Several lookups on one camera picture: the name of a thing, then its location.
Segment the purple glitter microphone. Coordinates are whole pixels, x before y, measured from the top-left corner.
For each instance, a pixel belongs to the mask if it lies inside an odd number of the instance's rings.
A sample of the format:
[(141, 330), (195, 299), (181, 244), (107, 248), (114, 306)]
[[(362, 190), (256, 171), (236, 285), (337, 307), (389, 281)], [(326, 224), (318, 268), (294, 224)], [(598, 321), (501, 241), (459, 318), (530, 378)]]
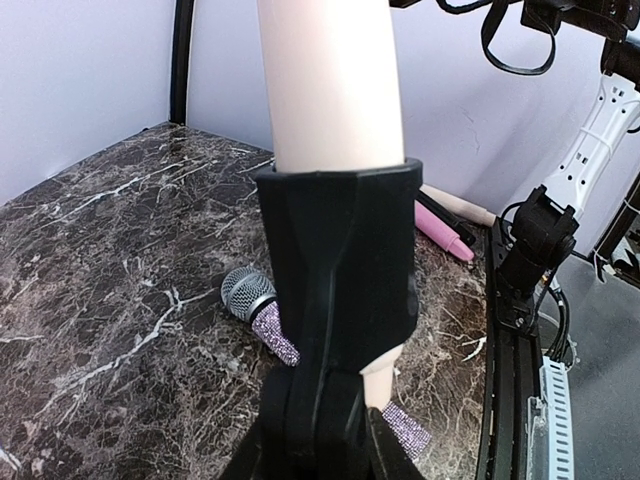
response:
[[(225, 308), (247, 323), (286, 366), (298, 364), (299, 352), (282, 333), (276, 289), (266, 274), (252, 266), (233, 269), (223, 279), (220, 294)], [(416, 461), (431, 435), (392, 401), (382, 410), (382, 416), (408, 457)]]

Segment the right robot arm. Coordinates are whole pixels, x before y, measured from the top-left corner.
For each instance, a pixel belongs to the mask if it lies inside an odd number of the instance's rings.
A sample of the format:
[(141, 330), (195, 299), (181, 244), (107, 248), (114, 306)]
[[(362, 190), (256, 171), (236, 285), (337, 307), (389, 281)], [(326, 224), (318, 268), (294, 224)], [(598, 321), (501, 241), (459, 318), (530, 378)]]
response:
[(497, 268), (501, 288), (525, 299), (569, 256), (588, 199), (624, 136), (639, 120), (636, 1), (526, 1), (520, 22), (554, 38), (567, 23), (605, 40), (593, 106), (558, 165), (514, 215), (511, 250)]

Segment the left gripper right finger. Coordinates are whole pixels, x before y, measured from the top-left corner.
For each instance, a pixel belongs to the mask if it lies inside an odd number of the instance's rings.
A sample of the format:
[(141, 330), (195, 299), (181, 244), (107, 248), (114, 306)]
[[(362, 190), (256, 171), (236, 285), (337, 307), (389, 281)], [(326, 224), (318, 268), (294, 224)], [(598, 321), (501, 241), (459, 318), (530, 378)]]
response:
[(418, 479), (415, 464), (430, 441), (430, 434), (400, 407), (367, 411), (367, 435), (373, 479)]

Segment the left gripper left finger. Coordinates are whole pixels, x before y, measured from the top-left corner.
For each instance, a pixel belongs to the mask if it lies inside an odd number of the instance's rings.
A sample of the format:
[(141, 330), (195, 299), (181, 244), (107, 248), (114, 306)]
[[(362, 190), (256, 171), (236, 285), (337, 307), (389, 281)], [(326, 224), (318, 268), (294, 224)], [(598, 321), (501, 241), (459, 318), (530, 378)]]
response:
[(270, 479), (266, 449), (272, 437), (273, 429), (270, 426), (253, 424), (227, 465), (227, 478)]

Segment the pink microphone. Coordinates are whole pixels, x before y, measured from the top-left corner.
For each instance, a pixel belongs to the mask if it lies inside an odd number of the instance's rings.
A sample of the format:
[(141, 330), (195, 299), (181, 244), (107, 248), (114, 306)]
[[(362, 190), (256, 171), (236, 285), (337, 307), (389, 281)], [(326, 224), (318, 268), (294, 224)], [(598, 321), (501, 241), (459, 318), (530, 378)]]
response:
[(415, 202), (414, 207), (415, 225), (419, 231), (457, 259), (464, 262), (473, 261), (474, 253), (453, 229), (419, 202)]

